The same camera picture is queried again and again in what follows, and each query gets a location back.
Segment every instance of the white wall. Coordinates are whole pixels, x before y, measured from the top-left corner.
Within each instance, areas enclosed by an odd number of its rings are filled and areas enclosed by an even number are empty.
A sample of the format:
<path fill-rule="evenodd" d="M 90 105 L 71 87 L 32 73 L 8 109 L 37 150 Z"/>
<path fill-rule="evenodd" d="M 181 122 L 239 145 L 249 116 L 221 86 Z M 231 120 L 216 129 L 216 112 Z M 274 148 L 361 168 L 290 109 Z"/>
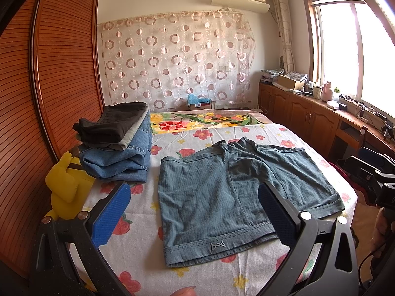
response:
<path fill-rule="evenodd" d="M 218 10 L 219 8 L 221 7 L 212 6 L 211 0 L 99 0 L 98 23 L 162 12 Z M 250 71 L 251 105 L 256 106 L 261 78 L 260 70 L 279 68 L 279 58 L 282 52 L 280 54 L 278 46 L 281 42 L 278 26 L 270 13 L 259 14 L 244 10 L 243 13 L 250 23 L 256 43 L 255 58 Z"/>
<path fill-rule="evenodd" d="M 305 3 L 303 0 L 288 0 L 288 4 L 290 5 L 292 54 L 294 56 L 295 71 L 309 74 L 309 28 Z"/>

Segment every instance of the circle pattern curtain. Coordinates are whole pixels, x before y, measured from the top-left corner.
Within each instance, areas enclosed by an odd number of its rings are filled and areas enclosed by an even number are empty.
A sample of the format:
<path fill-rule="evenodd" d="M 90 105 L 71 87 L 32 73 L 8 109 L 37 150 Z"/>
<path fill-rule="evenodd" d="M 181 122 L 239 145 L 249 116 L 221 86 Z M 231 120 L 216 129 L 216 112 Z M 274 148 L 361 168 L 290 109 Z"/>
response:
<path fill-rule="evenodd" d="M 154 112 L 176 111 L 189 94 L 249 101 L 255 40 L 242 13 L 154 14 L 105 22 L 98 30 L 99 67 L 113 105 L 143 101 Z"/>

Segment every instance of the black folded garment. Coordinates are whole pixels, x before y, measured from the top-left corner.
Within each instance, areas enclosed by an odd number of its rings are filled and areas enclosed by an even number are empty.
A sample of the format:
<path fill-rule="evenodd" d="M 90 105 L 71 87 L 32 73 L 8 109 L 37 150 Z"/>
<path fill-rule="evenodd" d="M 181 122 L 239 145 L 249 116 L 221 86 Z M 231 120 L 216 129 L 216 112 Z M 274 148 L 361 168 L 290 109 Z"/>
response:
<path fill-rule="evenodd" d="M 146 112 L 146 108 L 147 104 L 144 102 L 106 106 L 97 122 L 82 118 L 74 124 L 73 129 L 80 134 L 83 142 L 116 144 L 123 139 L 132 125 L 137 123 Z"/>

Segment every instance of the logo on shorts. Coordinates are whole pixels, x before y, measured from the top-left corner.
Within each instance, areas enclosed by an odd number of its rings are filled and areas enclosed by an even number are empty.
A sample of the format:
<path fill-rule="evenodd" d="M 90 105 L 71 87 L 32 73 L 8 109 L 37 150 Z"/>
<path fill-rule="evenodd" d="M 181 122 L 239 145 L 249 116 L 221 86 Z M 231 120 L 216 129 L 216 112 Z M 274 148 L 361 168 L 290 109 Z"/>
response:
<path fill-rule="evenodd" d="M 221 241 L 221 243 L 216 243 L 215 245 L 214 245 L 213 243 L 210 243 L 210 245 L 211 245 L 211 250 L 212 250 L 212 251 L 213 251 L 214 249 L 216 249 L 217 247 L 220 247 L 220 246 L 226 247 L 223 240 Z"/>

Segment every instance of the bed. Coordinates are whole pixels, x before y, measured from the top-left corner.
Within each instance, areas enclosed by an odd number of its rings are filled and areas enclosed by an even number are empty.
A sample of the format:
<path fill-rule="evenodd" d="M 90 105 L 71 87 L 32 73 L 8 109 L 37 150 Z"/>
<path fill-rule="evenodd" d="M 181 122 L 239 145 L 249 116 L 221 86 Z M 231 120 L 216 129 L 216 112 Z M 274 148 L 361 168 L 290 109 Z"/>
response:
<path fill-rule="evenodd" d="M 99 248 L 132 295 L 169 296 L 187 286 L 196 286 L 199 296 L 256 295 L 288 252 L 288 247 L 279 240 L 271 240 L 206 264 L 165 267 L 157 187 L 160 162 L 166 156 L 185 157 L 220 140 L 231 142 L 242 137 L 258 144 L 303 147 L 342 197 L 345 205 L 342 215 L 351 224 L 357 195 L 350 185 L 301 138 L 260 113 L 213 110 L 153 113 L 151 125 L 153 140 L 148 180 L 145 184 L 131 184 L 131 202 L 107 245 Z M 113 182 L 96 180 L 84 209 L 89 211 L 113 187 Z M 70 251 L 81 277 L 89 281 L 73 245 Z M 315 246 L 299 277 L 300 281 L 310 274 L 317 254 L 318 246 Z"/>

